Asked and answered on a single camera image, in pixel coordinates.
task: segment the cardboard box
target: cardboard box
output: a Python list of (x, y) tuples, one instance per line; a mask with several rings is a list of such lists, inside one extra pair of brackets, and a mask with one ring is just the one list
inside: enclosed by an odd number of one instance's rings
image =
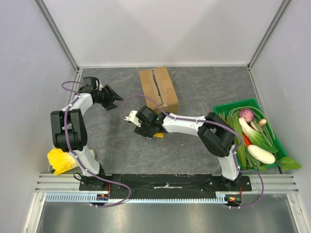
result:
[[(166, 67), (141, 70), (139, 77), (144, 95), (152, 98), (164, 111), (178, 113), (179, 102)], [(146, 104), (157, 114), (160, 113), (150, 100), (146, 99)]]

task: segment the red onion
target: red onion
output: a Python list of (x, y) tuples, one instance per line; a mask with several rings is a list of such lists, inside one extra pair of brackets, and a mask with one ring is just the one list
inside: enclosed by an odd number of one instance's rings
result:
[(250, 109), (243, 109), (239, 113), (239, 117), (243, 117), (247, 123), (253, 121), (254, 119), (254, 113)]

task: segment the white bracket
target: white bracket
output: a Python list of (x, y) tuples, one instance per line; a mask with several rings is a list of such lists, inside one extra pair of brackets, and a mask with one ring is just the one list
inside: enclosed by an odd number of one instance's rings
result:
[(139, 122), (138, 117), (136, 117), (136, 113), (137, 113), (137, 111), (135, 111), (135, 110), (131, 111), (130, 115), (125, 117), (125, 120), (128, 122), (132, 122), (135, 125), (137, 125), (138, 127), (140, 127), (141, 123)]

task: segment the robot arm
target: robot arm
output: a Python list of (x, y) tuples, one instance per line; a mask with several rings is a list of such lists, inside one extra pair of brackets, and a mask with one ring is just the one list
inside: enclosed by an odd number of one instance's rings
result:
[[(100, 103), (105, 110), (117, 108), (113, 103), (115, 100), (123, 100), (115, 93), (109, 85), (102, 86), (97, 78), (83, 78), (83, 86), (79, 89), (79, 94), (75, 99), (78, 100), (71, 106), (68, 112), (67, 126), (69, 133), (69, 141), (71, 148), (76, 152), (82, 164), (94, 174), (103, 174), (104, 170), (101, 165), (94, 159), (90, 150), (87, 147), (87, 132), (83, 121), (83, 115), (89, 107), (95, 103)], [(70, 154), (75, 160), (76, 157), (69, 152), (64, 130), (64, 115), (68, 108), (66, 106), (60, 111), (51, 113), (52, 137), (56, 148)], [(84, 176), (91, 176), (88, 172), (82, 169)]]
[(218, 157), (222, 176), (230, 181), (236, 181), (239, 178), (232, 154), (234, 135), (221, 127), (198, 122), (198, 120), (209, 120), (228, 126), (218, 115), (215, 113), (200, 117), (183, 117), (172, 113), (169, 115), (171, 117), (163, 113), (157, 115), (150, 108), (143, 106), (138, 112), (132, 111), (125, 120), (136, 125), (134, 132), (148, 138), (152, 138), (155, 133), (186, 133), (199, 137), (207, 150)]

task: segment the green tray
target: green tray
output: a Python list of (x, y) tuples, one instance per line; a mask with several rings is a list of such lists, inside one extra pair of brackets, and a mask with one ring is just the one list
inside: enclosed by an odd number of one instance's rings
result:
[[(244, 106), (253, 106), (253, 107), (256, 107), (256, 108), (261, 110), (257, 100), (247, 99), (247, 100), (241, 100), (241, 101), (237, 101), (237, 102), (217, 105), (214, 107), (214, 112), (218, 115), (219, 115), (219, 113), (225, 113), (225, 116), (227, 117), (231, 109), (238, 108), (238, 107), (244, 107)], [(269, 132), (270, 136), (272, 137), (269, 127), (267, 127), (267, 128), (268, 128), (268, 132)], [(273, 141), (273, 144), (275, 145), (275, 147), (278, 149), (278, 153), (276, 153), (276, 158), (280, 159), (280, 158), (286, 157), (287, 153), (286, 153), (285, 149), (283, 148), (282, 144), (280, 143), (279, 139), (277, 138), (277, 136), (276, 136), (275, 140), (272, 138), (272, 141)], [(267, 167), (273, 167), (273, 166), (276, 166), (276, 164), (269, 164)]]

